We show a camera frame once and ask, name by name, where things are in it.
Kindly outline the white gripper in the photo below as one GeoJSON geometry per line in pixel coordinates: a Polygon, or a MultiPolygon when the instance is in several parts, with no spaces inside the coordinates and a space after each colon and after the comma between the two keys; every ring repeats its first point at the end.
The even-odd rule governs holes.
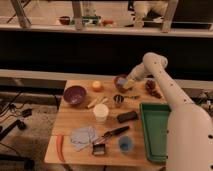
{"type": "Polygon", "coordinates": [[[143,64],[135,66],[128,74],[127,79],[134,81],[141,81],[147,76],[146,69],[143,64]]]}

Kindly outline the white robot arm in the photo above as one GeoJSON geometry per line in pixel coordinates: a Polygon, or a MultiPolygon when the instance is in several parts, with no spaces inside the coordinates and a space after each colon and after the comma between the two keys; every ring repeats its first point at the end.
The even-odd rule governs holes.
{"type": "Polygon", "coordinates": [[[152,75],[171,112],[167,124],[166,171],[213,171],[213,119],[165,71],[166,57],[148,52],[127,76],[152,75]]]}

